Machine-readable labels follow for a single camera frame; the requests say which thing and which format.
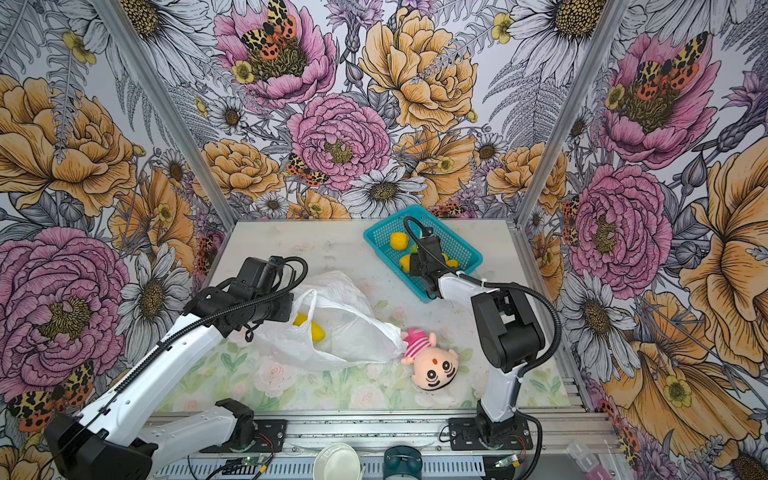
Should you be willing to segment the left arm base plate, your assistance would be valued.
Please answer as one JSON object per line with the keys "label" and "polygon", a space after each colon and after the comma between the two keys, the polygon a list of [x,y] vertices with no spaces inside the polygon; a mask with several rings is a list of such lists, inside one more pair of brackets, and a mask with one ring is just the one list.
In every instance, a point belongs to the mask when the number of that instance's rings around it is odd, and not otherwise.
{"label": "left arm base plate", "polygon": [[283,449],[288,422],[284,419],[256,419],[238,424],[231,437],[202,453],[278,453]]}

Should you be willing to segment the yellow toy lemon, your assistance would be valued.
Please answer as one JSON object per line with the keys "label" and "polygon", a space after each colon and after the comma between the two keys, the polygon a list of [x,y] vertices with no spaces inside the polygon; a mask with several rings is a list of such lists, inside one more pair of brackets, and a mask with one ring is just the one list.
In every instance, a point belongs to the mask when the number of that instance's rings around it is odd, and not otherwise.
{"label": "yellow toy lemon", "polygon": [[410,237],[403,232],[394,232],[390,235],[389,245],[395,251],[405,251],[409,247]]}

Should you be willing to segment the yellow toy mango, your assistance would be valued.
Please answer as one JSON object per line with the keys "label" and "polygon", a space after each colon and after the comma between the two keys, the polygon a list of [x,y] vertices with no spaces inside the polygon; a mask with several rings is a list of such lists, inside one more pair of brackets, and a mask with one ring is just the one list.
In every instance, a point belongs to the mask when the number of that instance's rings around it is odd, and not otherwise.
{"label": "yellow toy mango", "polygon": [[443,255],[443,259],[445,260],[445,264],[451,268],[451,269],[457,269],[459,267],[459,263],[455,259],[449,258],[446,254]]}

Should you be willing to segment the translucent white plastic bag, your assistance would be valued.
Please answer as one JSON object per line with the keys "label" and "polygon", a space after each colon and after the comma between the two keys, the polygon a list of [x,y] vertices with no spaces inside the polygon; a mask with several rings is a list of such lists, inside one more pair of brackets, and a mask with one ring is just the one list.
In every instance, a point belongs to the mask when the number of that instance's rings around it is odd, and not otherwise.
{"label": "translucent white plastic bag", "polygon": [[[253,345],[273,360],[308,371],[334,371],[385,364],[402,357],[402,330],[378,320],[363,292],[345,273],[335,270],[306,279],[294,291],[289,321],[266,322],[254,334]],[[295,327],[298,313],[325,332],[313,343],[308,325]]]}

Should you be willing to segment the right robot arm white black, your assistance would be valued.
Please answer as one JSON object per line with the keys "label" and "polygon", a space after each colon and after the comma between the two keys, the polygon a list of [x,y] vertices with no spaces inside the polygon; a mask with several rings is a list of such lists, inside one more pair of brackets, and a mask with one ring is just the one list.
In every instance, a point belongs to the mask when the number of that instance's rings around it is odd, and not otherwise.
{"label": "right robot arm white black", "polygon": [[527,288],[517,283],[492,285],[450,267],[440,238],[430,228],[414,241],[417,251],[410,261],[410,275],[421,278],[429,296],[461,305],[473,314],[481,350],[491,366],[475,424],[485,445],[502,445],[527,428],[517,412],[522,379],[546,346]]}

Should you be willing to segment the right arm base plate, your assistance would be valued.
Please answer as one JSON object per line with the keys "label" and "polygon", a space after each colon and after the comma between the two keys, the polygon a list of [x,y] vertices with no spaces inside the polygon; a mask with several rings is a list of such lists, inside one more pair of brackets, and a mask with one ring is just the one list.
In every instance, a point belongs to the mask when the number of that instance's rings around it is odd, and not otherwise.
{"label": "right arm base plate", "polygon": [[533,438],[526,420],[513,417],[490,422],[485,417],[448,420],[449,444],[453,451],[533,449]]}

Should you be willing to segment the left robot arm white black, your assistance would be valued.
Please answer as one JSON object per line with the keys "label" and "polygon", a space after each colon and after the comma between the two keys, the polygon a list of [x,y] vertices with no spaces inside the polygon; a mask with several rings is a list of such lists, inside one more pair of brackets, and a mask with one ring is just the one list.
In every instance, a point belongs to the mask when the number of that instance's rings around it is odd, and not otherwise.
{"label": "left robot arm white black", "polygon": [[308,273],[301,257],[249,257],[239,273],[208,286],[123,378],[76,415],[45,428],[52,465],[66,479],[147,479],[210,447],[246,450],[256,438],[254,412],[222,399],[159,430],[146,423],[168,393],[233,332],[252,341],[266,321],[290,319],[293,291]]}

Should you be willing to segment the yellow toy fruit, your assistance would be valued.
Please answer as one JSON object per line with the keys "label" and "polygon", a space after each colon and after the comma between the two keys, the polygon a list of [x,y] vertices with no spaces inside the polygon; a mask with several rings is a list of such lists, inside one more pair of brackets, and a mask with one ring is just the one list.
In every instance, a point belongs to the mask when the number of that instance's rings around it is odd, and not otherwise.
{"label": "yellow toy fruit", "polygon": [[399,267],[400,267],[400,269],[401,269],[401,270],[402,270],[402,271],[403,271],[405,274],[409,274],[409,273],[410,273],[410,264],[411,264],[411,261],[410,261],[410,257],[411,257],[411,255],[410,255],[410,254],[407,254],[407,255],[403,256],[403,257],[402,257],[402,258],[399,260]]}

